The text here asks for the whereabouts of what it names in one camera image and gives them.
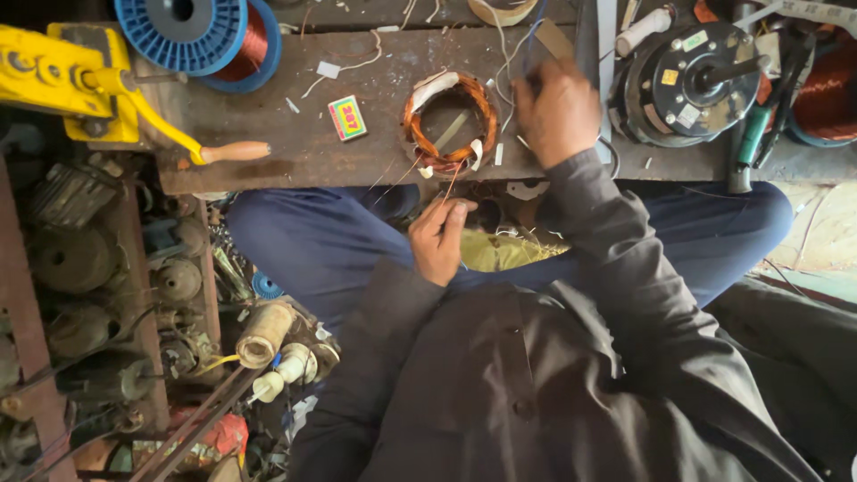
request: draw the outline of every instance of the blue wire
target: blue wire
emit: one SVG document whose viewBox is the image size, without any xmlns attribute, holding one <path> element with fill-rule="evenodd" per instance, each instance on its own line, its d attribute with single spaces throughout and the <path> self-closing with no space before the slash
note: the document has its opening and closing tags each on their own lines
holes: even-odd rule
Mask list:
<svg viewBox="0 0 857 482">
<path fill-rule="evenodd" d="M 547 4 L 548 0 L 542 0 L 542 6 L 538 9 L 538 14 L 536 14 L 536 22 L 533 23 L 533 25 L 536 25 L 544 17 L 544 8 Z M 527 39 L 527 55 L 524 56 L 524 75 L 527 75 L 530 72 L 530 53 L 533 50 L 533 33 L 535 31 L 535 28 L 531 28 L 530 33 L 527 35 L 529 38 Z"/>
</svg>

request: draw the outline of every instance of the copper coil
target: copper coil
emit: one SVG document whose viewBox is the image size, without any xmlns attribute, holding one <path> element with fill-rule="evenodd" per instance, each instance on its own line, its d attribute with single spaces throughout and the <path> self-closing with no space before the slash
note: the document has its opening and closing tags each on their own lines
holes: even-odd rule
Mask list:
<svg viewBox="0 0 857 482">
<path fill-rule="evenodd" d="M 481 118 L 484 128 L 482 151 L 487 153 L 494 148 L 494 141 L 497 136 L 497 113 L 491 103 L 488 102 L 484 87 L 475 78 L 459 74 L 458 83 L 453 89 L 460 89 L 476 103 L 477 116 Z M 405 128 L 405 140 L 417 145 L 414 154 L 420 157 L 426 166 L 432 166 L 438 172 L 457 171 L 461 168 L 461 163 L 476 154 L 473 152 L 473 148 L 468 145 L 441 156 L 434 144 L 426 138 L 420 129 L 422 120 L 420 110 L 411 112 L 412 107 L 413 97 L 411 96 L 405 101 L 405 115 L 402 122 Z"/>
<path fill-rule="evenodd" d="M 222 81 L 237 82 L 259 71 L 267 54 L 267 31 L 259 11 L 247 3 L 247 32 L 238 53 L 223 69 L 212 75 Z"/>
<path fill-rule="evenodd" d="M 808 135 L 828 141 L 857 138 L 857 41 L 820 58 L 792 107 Z"/>
</svg>

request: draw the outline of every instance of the wooden handle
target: wooden handle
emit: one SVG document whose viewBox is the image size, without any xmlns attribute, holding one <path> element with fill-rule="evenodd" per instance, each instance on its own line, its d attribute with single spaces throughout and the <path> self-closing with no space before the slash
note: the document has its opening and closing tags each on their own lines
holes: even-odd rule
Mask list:
<svg viewBox="0 0 857 482">
<path fill-rule="evenodd" d="M 226 144 L 220 148 L 202 148 L 200 157 L 211 164 L 219 160 L 253 160 L 271 153 L 271 144 L 258 141 L 240 141 Z"/>
</svg>

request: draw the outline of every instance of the motor shaft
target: motor shaft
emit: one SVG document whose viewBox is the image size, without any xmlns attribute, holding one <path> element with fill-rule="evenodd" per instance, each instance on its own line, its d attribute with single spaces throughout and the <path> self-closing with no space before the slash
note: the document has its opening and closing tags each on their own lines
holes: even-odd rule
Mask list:
<svg viewBox="0 0 857 482">
<path fill-rule="evenodd" d="M 744 75 L 764 71 L 769 66 L 770 57 L 760 55 L 741 63 L 734 63 L 725 67 L 715 67 L 714 69 L 705 70 L 700 73 L 698 77 L 699 87 L 704 91 L 709 91 L 725 81 L 731 81 Z"/>
</svg>

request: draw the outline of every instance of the man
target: man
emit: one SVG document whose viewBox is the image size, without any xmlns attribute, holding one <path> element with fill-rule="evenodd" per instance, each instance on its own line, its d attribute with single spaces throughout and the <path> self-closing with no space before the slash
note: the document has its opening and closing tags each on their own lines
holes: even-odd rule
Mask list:
<svg viewBox="0 0 857 482">
<path fill-rule="evenodd" d="M 518 120 L 566 255 L 462 272 L 463 200 L 435 200 L 408 250 L 342 190 L 238 197 L 239 250 L 322 321 L 352 310 L 291 478 L 818 480 L 698 308 L 785 235 L 788 202 L 767 184 L 666 196 L 656 238 L 594 155 L 597 93 L 568 59 L 540 76 L 537 99 L 516 82 Z"/>
</svg>

